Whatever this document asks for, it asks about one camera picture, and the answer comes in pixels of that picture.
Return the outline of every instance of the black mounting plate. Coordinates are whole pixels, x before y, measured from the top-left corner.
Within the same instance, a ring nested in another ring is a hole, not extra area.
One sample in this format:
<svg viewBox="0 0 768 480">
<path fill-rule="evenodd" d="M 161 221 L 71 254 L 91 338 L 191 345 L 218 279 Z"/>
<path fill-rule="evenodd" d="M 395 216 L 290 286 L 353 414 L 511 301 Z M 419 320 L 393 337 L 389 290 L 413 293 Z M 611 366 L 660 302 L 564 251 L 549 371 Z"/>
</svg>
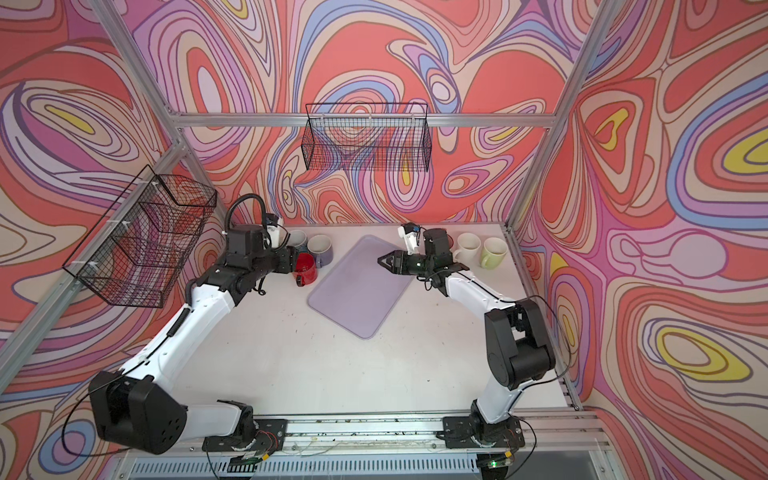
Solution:
<svg viewBox="0 0 768 480">
<path fill-rule="evenodd" d="M 277 447 L 273 447 L 274 440 L 271 435 L 263 433 L 256 434 L 256 441 L 247 450 L 242 452 L 266 452 L 274 448 L 275 452 L 283 449 L 283 443 L 286 438 L 287 420 L 283 419 L 253 419 L 257 424 L 257 429 L 269 432 L 277 439 Z M 235 448 L 239 447 L 239 440 L 232 437 L 206 437 L 203 440 L 203 452 L 238 452 Z"/>
<path fill-rule="evenodd" d="M 484 438 L 477 439 L 481 443 L 478 445 L 472 438 L 474 430 L 470 417 L 443 417 L 445 447 L 448 449 L 505 448 L 513 453 L 525 447 L 520 420 L 515 417 L 493 425 L 484 425 L 484 427 Z"/>
</svg>

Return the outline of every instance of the white table surface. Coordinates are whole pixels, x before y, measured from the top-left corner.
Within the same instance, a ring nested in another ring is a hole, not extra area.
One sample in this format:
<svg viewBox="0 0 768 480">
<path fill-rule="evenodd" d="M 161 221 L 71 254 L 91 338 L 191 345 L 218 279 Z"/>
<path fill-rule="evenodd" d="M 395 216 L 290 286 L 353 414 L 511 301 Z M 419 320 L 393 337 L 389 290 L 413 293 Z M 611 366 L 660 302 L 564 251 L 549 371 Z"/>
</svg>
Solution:
<svg viewBox="0 0 768 480">
<path fill-rule="evenodd" d="M 455 239 L 471 231 L 502 237 L 494 224 L 440 225 Z M 224 317 L 174 387 L 182 403 L 231 399 L 257 415 L 466 410 L 491 373 L 483 320 L 413 280 L 373 338 L 362 340 L 310 309 L 306 298 L 363 235 L 404 243 L 393 226 L 302 227 L 333 240 L 334 263 L 312 285 L 271 273 L 265 296 L 250 293 Z M 525 297 L 509 255 L 495 270 L 472 271 L 512 298 Z M 554 377 L 554 371 L 544 379 Z M 518 408 L 565 407 L 558 382 L 527 389 Z"/>
</svg>

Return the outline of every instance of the psychedelic patterned wall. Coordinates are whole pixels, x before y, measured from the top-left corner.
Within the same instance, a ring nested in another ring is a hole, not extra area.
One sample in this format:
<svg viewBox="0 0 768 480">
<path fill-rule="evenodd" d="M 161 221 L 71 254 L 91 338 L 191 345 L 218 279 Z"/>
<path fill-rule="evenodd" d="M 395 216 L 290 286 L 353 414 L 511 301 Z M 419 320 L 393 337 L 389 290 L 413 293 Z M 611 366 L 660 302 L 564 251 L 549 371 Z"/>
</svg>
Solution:
<svg viewBox="0 0 768 480">
<path fill-rule="evenodd" d="M 631 478 L 768 478 L 768 4 L 627 2 L 515 224 Z"/>
<path fill-rule="evenodd" d="M 306 171 L 299 128 L 186 134 L 225 204 L 256 192 L 287 224 L 505 220 L 543 129 L 457 130 L 454 152 L 434 146 L 427 173 Z"/>
<path fill-rule="evenodd" d="M 169 142 L 87 2 L 0 2 L 0 45 L 1 345 Z M 215 257 L 219 230 L 209 224 L 186 276 Z M 0 396 L 0 478 L 95 478 L 107 459 L 64 452 L 64 417 L 97 371 L 140 349 L 180 304 L 179 290 L 164 310 L 109 307 L 80 293 Z M 89 408 L 74 415 L 69 447 L 113 450 L 98 441 Z"/>
<path fill-rule="evenodd" d="M 439 113 L 552 112 L 592 2 L 132 3 L 123 14 L 176 111 L 303 112 L 425 101 Z M 541 129 L 433 129 L 428 174 L 305 173 L 300 128 L 194 128 L 225 203 L 257 192 L 289 223 L 506 220 Z"/>
</svg>

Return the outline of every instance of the wire basket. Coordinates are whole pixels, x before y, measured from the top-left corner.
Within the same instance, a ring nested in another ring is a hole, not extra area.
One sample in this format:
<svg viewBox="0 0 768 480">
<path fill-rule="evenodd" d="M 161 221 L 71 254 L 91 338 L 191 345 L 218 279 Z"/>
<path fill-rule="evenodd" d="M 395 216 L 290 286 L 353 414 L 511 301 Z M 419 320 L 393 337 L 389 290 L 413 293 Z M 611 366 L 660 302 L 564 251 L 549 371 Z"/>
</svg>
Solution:
<svg viewBox="0 0 768 480">
<path fill-rule="evenodd" d="M 161 308 L 216 200 L 207 185 L 181 175 L 154 175 L 90 258 L 78 262 L 76 272 L 67 259 L 64 269 L 110 305 Z"/>
<path fill-rule="evenodd" d="M 422 102 L 306 104 L 306 169 L 429 171 L 428 112 Z"/>
</svg>

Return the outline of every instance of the metal rail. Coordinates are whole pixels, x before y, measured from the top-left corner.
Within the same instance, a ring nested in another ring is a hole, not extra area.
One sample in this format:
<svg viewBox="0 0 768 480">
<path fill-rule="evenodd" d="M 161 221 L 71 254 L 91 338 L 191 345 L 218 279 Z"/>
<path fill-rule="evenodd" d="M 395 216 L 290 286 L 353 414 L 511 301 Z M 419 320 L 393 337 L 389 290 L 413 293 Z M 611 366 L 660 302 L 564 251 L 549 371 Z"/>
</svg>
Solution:
<svg viewBox="0 0 768 480">
<path fill-rule="evenodd" d="M 285 444 L 276 455 L 320 454 L 382 454 L 445 452 L 445 443 L 435 437 L 442 431 L 444 416 L 467 415 L 467 412 L 369 413 L 348 415 L 274 415 L 287 419 Z M 527 420 L 536 431 L 537 451 L 602 450 L 610 451 L 602 422 L 593 412 L 573 409 L 519 409 L 516 416 Z M 531 430 L 523 425 L 523 434 L 532 438 Z M 199 455 L 202 440 L 178 442 L 164 455 Z M 522 451 L 530 450 L 529 442 Z M 461 449 L 452 452 L 489 453 L 505 449 Z M 146 452 L 131 452 L 134 458 L 152 456 Z"/>
<path fill-rule="evenodd" d="M 349 117 L 323 114 L 325 117 Z M 393 117 L 394 114 L 365 114 Z M 175 127 L 303 127 L 306 114 L 186 114 L 170 115 Z M 430 127 L 551 127 L 553 114 L 427 114 Z"/>
</svg>

